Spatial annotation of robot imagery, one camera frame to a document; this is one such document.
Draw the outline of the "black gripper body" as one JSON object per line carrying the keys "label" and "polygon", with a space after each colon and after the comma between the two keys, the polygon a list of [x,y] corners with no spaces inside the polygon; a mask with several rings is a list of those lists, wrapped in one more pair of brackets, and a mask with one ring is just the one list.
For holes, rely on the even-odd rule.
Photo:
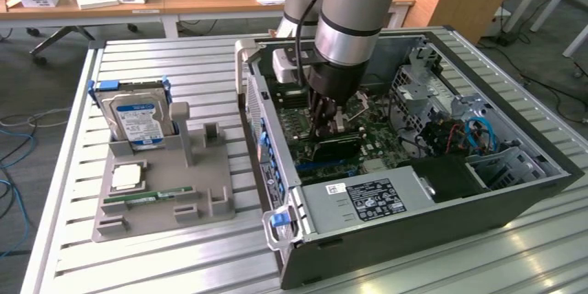
{"label": "black gripper body", "polygon": [[319,100],[328,98],[336,105],[345,105],[355,95],[368,62],[345,66],[336,63],[316,63],[308,76],[309,105],[317,107]]}

